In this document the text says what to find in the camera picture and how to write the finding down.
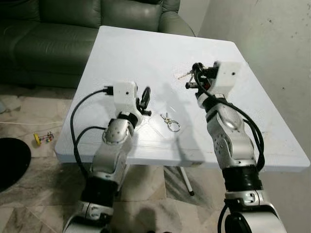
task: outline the white cable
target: white cable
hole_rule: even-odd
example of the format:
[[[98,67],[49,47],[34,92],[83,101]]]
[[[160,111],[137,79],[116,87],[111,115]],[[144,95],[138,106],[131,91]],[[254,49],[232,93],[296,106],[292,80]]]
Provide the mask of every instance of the white cable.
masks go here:
[[[20,122],[3,122],[0,121],[0,124],[12,124],[12,125],[52,125],[52,124],[60,124],[62,121],[55,121],[55,122],[49,122],[49,123],[20,123]]]

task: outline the white folding table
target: white folding table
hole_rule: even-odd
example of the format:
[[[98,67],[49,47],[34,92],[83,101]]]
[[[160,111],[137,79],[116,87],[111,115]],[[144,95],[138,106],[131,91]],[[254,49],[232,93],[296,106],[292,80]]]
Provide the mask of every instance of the white folding table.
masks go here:
[[[205,111],[197,105],[195,90],[185,88],[189,76],[178,79],[195,62],[208,67],[217,60],[243,63],[228,101],[248,113],[262,131],[266,158],[264,170],[301,171],[308,167],[307,156],[234,43],[107,26],[99,29],[65,119],[55,147],[58,159],[65,163],[75,162],[69,126],[74,106],[104,85],[129,80],[137,83],[140,95],[146,86],[150,86],[148,110],[152,115],[144,116],[143,123],[135,130],[128,164],[218,167],[207,132]],[[179,132],[168,130],[160,116],[166,112],[180,123]],[[113,98],[97,94],[76,112],[76,136],[88,126],[105,127],[114,117]],[[83,162],[92,161],[102,133],[92,130],[81,139],[78,148]]]

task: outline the floor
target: floor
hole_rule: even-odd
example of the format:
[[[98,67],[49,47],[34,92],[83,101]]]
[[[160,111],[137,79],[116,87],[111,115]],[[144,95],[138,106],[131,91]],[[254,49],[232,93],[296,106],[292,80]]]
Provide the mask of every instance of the floor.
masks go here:
[[[0,121],[0,138],[15,137],[28,144],[31,164],[25,175],[0,193],[0,233],[60,233],[79,199],[84,180],[76,164],[58,162],[56,140],[37,146],[33,133],[51,131],[56,139],[74,90],[0,85],[8,110]],[[121,195],[114,204],[116,233],[215,233],[223,206],[224,181],[217,169],[186,168],[195,196],[189,196],[176,167],[131,166]],[[261,175],[288,233],[309,233],[310,170]]]

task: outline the sofa armrest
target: sofa armrest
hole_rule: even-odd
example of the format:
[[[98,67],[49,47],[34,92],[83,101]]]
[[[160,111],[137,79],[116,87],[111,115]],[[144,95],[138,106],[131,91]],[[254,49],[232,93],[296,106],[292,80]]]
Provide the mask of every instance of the sofa armrest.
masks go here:
[[[195,36],[191,27],[173,11],[164,12],[160,17],[159,32]]]

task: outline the white wall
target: white wall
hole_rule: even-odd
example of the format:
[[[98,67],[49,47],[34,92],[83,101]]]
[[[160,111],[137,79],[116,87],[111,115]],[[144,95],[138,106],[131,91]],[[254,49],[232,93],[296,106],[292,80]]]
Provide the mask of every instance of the white wall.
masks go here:
[[[310,1],[211,0],[199,36],[236,43],[310,155]]]
[[[209,4],[209,0],[181,0],[178,14],[198,35]]]

